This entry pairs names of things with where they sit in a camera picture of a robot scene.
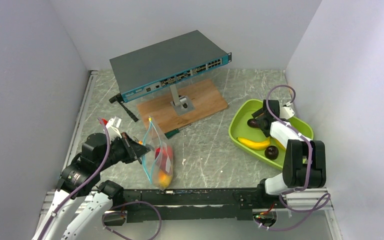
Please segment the red apple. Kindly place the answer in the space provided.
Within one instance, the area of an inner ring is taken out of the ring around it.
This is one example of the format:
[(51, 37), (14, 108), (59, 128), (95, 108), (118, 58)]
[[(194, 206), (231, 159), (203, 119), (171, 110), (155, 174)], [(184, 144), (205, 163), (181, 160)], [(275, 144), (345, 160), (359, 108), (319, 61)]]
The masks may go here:
[(158, 147), (155, 150), (155, 162), (157, 164), (165, 164), (171, 159), (171, 150), (169, 147)]

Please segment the clear zip top bag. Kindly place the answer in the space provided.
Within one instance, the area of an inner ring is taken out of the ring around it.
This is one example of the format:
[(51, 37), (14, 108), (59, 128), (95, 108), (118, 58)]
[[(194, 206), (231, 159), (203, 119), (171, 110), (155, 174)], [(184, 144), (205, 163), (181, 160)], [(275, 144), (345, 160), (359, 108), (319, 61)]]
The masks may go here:
[(142, 143), (149, 152), (141, 157), (142, 167), (150, 184), (164, 191), (174, 176), (174, 150), (156, 120), (149, 116), (148, 123)]

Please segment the purple sweet potato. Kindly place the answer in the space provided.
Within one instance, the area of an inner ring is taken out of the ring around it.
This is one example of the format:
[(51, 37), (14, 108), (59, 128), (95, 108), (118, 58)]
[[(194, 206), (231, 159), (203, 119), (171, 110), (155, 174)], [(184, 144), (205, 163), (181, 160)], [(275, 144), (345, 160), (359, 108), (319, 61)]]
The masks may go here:
[(166, 174), (173, 173), (174, 152), (171, 146), (163, 147), (161, 150), (161, 161), (159, 168)]

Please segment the orange yellow mango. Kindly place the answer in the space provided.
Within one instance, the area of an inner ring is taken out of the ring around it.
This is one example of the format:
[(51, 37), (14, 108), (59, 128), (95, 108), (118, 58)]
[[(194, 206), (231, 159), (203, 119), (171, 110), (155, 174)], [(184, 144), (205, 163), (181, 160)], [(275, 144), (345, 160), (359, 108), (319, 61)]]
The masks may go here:
[(169, 187), (173, 179), (172, 174), (165, 173), (164, 171), (159, 171), (157, 174), (157, 185), (161, 190), (165, 190)]

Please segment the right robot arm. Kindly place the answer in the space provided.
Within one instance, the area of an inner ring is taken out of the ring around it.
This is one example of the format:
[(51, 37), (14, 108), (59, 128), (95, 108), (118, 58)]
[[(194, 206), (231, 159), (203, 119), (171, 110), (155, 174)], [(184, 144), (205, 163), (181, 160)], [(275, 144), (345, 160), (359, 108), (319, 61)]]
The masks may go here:
[(280, 103), (264, 100), (262, 108), (251, 114), (266, 137), (277, 140), (284, 148), (282, 173), (264, 180), (264, 189), (255, 194), (256, 203), (267, 208), (275, 195), (321, 188), (327, 180), (325, 144), (312, 140), (281, 118)]

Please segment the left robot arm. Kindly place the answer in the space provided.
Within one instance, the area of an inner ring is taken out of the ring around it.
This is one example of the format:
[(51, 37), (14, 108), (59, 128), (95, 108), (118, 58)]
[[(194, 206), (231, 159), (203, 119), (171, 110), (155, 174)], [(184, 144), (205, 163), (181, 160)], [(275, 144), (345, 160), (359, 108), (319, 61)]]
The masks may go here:
[(139, 161), (151, 148), (134, 141), (125, 132), (109, 139), (105, 133), (88, 136), (71, 164), (60, 175), (48, 212), (33, 236), (35, 240), (78, 240), (91, 222), (109, 209), (119, 209), (124, 189), (106, 180), (79, 214), (77, 210), (101, 179), (100, 173), (122, 162)]

